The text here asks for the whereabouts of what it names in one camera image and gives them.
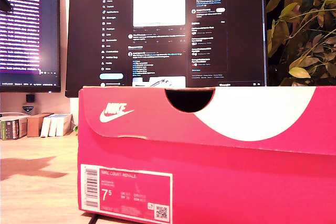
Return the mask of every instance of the nike logo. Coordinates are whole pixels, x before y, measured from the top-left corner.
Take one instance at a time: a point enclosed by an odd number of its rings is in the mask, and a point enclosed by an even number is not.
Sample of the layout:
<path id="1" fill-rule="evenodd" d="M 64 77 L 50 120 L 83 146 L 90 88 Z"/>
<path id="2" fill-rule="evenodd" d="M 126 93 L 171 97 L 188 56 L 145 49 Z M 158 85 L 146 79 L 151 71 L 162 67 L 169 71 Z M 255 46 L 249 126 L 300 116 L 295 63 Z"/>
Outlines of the nike logo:
<path id="1" fill-rule="evenodd" d="M 119 112 L 118 114 L 115 114 L 115 115 L 109 115 L 109 116 L 106 116 L 105 115 L 105 110 L 103 110 L 102 112 L 101 112 L 101 114 L 100 114 L 100 117 L 99 117 L 99 120 L 100 120 L 100 122 L 102 122 L 102 123 L 107 123 L 107 122 L 110 122 L 110 121 L 112 121 L 112 120 L 114 120 L 114 119 L 117 119 L 117 118 L 119 118 L 119 117 L 121 117 L 121 116 L 123 116 L 123 115 L 126 115 L 126 114 L 128 114 L 128 113 L 131 113 L 131 112 L 133 112 L 134 110 L 130 110 L 130 111 L 122 111 L 122 112 Z"/>

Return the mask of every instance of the wooden desk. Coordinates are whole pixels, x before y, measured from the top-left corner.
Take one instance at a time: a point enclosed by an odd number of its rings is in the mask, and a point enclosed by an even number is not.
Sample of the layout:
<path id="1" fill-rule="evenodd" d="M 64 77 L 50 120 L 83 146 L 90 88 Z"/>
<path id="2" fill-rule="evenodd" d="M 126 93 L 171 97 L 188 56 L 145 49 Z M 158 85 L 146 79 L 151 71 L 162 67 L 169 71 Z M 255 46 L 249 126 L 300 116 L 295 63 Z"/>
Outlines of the wooden desk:
<path id="1" fill-rule="evenodd" d="M 88 224 L 78 209 L 75 132 L 1 143 L 1 224 Z M 97 224 L 133 223 L 104 217 Z"/>

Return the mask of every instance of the monitor screen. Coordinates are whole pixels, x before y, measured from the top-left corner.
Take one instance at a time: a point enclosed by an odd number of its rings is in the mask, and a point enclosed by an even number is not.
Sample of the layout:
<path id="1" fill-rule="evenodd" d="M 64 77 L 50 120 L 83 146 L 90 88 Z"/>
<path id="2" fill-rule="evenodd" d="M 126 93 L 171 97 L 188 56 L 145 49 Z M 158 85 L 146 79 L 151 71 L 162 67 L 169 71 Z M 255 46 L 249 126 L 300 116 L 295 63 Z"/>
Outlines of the monitor screen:
<path id="1" fill-rule="evenodd" d="M 66 96 L 83 86 L 265 86 L 265 0 L 70 0 Z"/>
<path id="2" fill-rule="evenodd" d="M 0 91 L 60 91 L 59 0 L 8 0 L 0 12 Z"/>

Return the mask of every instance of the shoebox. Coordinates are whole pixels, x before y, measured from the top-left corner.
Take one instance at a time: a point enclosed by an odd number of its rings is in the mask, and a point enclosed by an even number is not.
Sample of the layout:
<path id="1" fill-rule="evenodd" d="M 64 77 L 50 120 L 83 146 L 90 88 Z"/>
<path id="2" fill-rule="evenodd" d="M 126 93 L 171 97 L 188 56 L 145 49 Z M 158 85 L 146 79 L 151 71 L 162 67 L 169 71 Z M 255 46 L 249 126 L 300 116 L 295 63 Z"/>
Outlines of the shoebox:
<path id="1" fill-rule="evenodd" d="M 336 223 L 335 97 L 84 87 L 79 209 L 158 224 Z"/>
<path id="2" fill-rule="evenodd" d="M 37 137 L 41 134 L 43 118 L 52 115 L 53 113 L 42 113 L 32 115 L 28 118 L 28 132 L 27 137 Z"/>

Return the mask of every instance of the wall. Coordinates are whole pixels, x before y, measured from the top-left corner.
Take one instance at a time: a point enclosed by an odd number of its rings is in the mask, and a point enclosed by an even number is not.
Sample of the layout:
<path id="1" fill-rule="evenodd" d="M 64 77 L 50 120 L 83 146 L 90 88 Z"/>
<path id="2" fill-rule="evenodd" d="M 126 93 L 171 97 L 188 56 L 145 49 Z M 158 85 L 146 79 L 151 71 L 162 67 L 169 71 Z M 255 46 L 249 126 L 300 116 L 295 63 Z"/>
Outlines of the wall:
<path id="1" fill-rule="evenodd" d="M 74 115 L 75 123 L 78 122 L 78 99 L 65 97 L 65 78 L 67 60 L 67 29 L 69 0 L 60 0 L 61 4 L 61 93 L 41 93 L 36 95 L 41 112 L 69 113 Z M 2 93 L 0 111 L 20 111 L 20 106 L 25 102 L 25 94 Z"/>

